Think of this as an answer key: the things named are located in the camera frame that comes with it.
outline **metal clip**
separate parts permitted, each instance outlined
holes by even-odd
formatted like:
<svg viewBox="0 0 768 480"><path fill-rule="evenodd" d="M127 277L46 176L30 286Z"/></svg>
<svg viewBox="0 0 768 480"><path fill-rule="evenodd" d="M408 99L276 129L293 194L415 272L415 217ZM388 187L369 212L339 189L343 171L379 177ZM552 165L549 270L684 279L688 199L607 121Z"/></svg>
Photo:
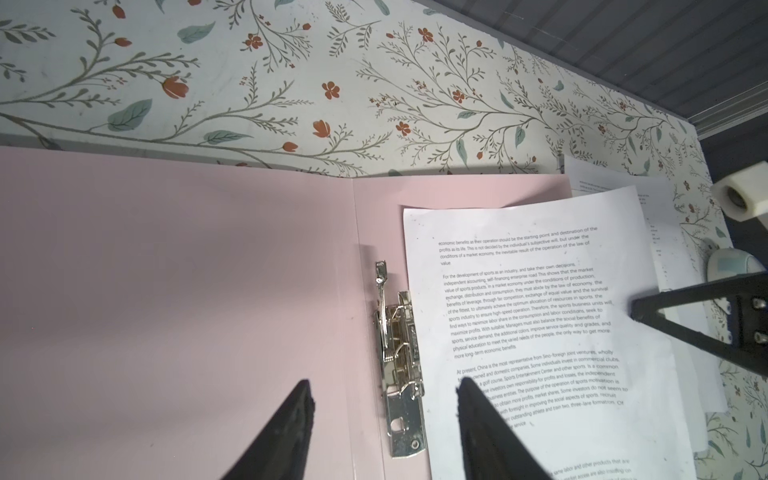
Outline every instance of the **metal clip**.
<svg viewBox="0 0 768 480"><path fill-rule="evenodd" d="M385 284L386 262L376 262L376 285L379 288L376 330L380 339L379 361L387 433L392 457L409 457L426 449L422 414L424 382L419 343L410 294L400 292L397 305L387 305L384 298Z"/></svg>

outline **floral pattern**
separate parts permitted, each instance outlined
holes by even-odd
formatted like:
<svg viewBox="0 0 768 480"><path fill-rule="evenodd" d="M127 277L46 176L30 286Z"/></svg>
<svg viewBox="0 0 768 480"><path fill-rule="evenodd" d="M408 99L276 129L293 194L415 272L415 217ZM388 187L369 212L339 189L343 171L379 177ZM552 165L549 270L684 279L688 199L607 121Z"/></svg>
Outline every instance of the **floral pattern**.
<svg viewBox="0 0 768 480"><path fill-rule="evenodd" d="M692 125L408 0L13 12L0 13L4 144L338 176L555 173L567 154L670 178L702 276L730 246ZM707 416L699 477L768 478L766 380L720 369L730 411Z"/></svg>

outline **orange flower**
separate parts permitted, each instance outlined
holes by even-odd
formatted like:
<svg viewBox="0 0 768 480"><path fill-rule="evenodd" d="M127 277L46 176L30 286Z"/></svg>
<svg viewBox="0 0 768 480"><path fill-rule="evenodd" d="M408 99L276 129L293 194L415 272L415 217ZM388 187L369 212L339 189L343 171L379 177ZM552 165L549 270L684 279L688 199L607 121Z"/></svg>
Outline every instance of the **orange flower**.
<svg viewBox="0 0 768 480"><path fill-rule="evenodd" d="M171 98L185 97L190 90L184 83L178 83L178 79L179 77L174 75L173 77L166 78L163 82L163 91Z"/></svg>
<svg viewBox="0 0 768 480"><path fill-rule="evenodd" d="M402 136L405 137L407 134L411 133L411 129L409 128L410 125L404 124L400 122L400 125L395 125L395 128L397 128L398 131L402 132Z"/></svg>
<svg viewBox="0 0 768 480"><path fill-rule="evenodd" d="M330 100L332 97L339 97L339 85L333 83L332 81L323 84L323 90L326 91L326 98L328 98L328 100Z"/></svg>
<svg viewBox="0 0 768 480"><path fill-rule="evenodd" d="M432 38L432 33L431 33L429 30L427 30L426 28L420 28L420 29L419 29L419 35L421 35L421 36L422 36L422 38L424 39L424 41L435 41L435 40Z"/></svg>
<svg viewBox="0 0 768 480"><path fill-rule="evenodd" d="M331 136L331 127L330 125L328 125L327 121L318 120L316 122L313 122L312 126L315 127L315 130L317 130L312 132L313 135L316 135L320 138Z"/></svg>
<svg viewBox="0 0 768 480"><path fill-rule="evenodd" d="M264 43L261 41L261 37L252 33L248 34L248 39L243 43L248 50L257 50L261 45L264 45Z"/></svg>

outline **open file folder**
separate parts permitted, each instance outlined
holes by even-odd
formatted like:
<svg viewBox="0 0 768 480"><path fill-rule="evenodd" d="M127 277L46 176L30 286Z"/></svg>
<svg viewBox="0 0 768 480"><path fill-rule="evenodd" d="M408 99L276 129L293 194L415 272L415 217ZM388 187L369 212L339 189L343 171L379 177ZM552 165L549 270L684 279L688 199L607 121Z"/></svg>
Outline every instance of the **open file folder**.
<svg viewBox="0 0 768 480"><path fill-rule="evenodd" d="M373 265L407 290L404 207L570 195L2 148L0 477L220 478L308 378L305 478L428 478L391 456Z"/></svg>

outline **white paper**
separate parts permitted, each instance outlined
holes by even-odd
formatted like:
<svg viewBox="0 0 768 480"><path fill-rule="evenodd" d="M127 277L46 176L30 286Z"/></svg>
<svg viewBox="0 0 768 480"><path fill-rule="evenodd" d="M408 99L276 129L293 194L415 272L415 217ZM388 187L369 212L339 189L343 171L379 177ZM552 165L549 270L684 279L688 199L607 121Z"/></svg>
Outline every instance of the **white paper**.
<svg viewBox="0 0 768 480"><path fill-rule="evenodd" d="M463 376L557 480L695 478L671 343L626 314L657 291L633 187L404 225L434 480L464 478Z"/></svg>
<svg viewBox="0 0 768 480"><path fill-rule="evenodd" d="M674 290L702 282L690 262L683 232L674 210L674 193L667 178L623 174L572 157L565 158L565 173L571 181L574 196L634 185L653 239L654 265L659 287L662 290ZM683 326L712 335L702 303L667 309L667 316ZM717 357L692 346L686 348L696 371L696 386L702 410L727 411ZM684 391L684 402L686 407L689 407L687 411L695 409L690 397L691 395ZM697 451L708 448L706 432L703 438L703 445L701 441L694 444Z"/></svg>

